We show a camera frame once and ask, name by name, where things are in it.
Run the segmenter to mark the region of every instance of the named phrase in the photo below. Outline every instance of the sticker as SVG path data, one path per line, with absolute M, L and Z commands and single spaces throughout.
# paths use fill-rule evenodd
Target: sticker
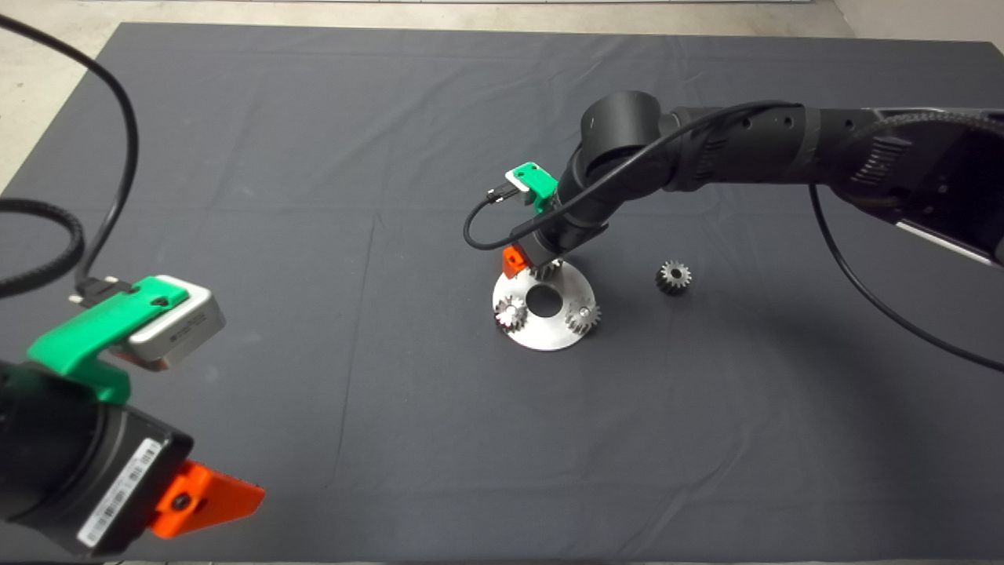
M 118 516 L 118 511 L 133 495 L 133 491 L 136 490 L 143 477 L 147 475 L 147 470 L 153 465 L 163 448 L 164 446 L 159 442 L 149 438 L 140 444 L 129 463 L 122 468 L 121 473 L 115 478 L 115 482 L 111 484 L 111 488 L 108 489 L 107 493 L 104 493 L 101 502 L 97 503 L 94 512 L 90 513 L 90 517 L 76 533 L 76 539 L 80 543 L 87 547 L 94 547 L 97 542 L 101 541 L 104 533 L 108 531 L 108 526 Z

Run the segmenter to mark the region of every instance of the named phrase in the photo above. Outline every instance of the gray tablecloth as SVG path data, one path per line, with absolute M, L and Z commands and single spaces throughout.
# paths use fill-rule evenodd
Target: gray tablecloth
M 985 43 L 126 24 L 100 59 L 132 93 L 135 194 L 96 274 L 213 289 L 229 325 L 134 403 L 193 457 L 261 484 L 254 517 L 152 560 L 1004 557 L 1004 377 L 900 330 L 847 284 L 803 187 L 626 205 L 570 257 L 603 308 L 558 353 L 496 332 L 497 253 L 460 237 L 509 168 L 555 174 L 617 89 L 667 108 L 1001 106 Z M 108 205 L 122 125 L 85 77 L 6 196 Z M 1004 277 L 826 195 L 895 308 L 1001 357 Z M 482 237 L 525 219 L 486 212 Z M 4 271 L 64 235 L 0 224 Z M 664 260 L 692 292 L 653 284 Z M 76 312 L 63 280 L 0 303 L 0 355 Z M 8 559 L 59 558 L 0 528 Z

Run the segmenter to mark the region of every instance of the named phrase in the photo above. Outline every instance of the small metal gear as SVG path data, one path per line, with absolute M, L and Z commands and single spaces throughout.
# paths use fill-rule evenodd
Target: small metal gear
M 568 329 L 583 336 L 599 324 L 599 306 L 596 304 L 572 304 L 565 314 Z
M 540 266 L 531 266 L 530 276 L 537 280 L 547 280 L 554 275 L 557 269 L 561 268 L 562 264 L 564 264 L 562 259 L 554 259 Z
M 656 285 L 667 295 L 683 294 L 693 280 L 690 268 L 680 261 L 666 261 L 656 273 Z
M 502 331 L 515 332 L 526 322 L 526 301 L 519 297 L 506 297 L 495 305 L 495 322 Z

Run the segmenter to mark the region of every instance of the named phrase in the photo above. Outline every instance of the circular metal plate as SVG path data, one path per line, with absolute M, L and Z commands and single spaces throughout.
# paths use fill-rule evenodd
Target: circular metal plate
M 516 297 L 525 301 L 530 289 L 542 285 L 558 293 L 561 297 L 561 309 L 548 318 L 541 318 L 529 311 L 526 313 L 526 323 L 523 327 L 506 335 L 519 345 L 537 351 L 564 349 L 582 339 L 582 335 L 571 331 L 565 324 L 565 315 L 570 308 L 579 307 L 576 305 L 596 304 L 589 281 L 567 261 L 547 280 L 537 280 L 530 275 L 529 270 L 524 268 L 513 278 L 506 278 L 505 274 L 499 275 L 498 281 L 495 282 L 495 292 L 492 293 L 492 308 L 494 309 L 495 305 L 506 297 Z

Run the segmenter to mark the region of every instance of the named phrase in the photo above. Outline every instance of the robotic arm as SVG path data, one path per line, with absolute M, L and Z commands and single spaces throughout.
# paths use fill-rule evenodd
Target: robotic arm
M 543 264 L 601 233 L 625 201 L 660 189 L 824 184 L 866 214 L 985 264 L 1004 263 L 1004 111 L 747 105 L 663 113 L 637 91 L 596 101 L 551 201 L 561 213 L 526 234 L 539 218 L 517 226 L 515 249 L 528 266 Z

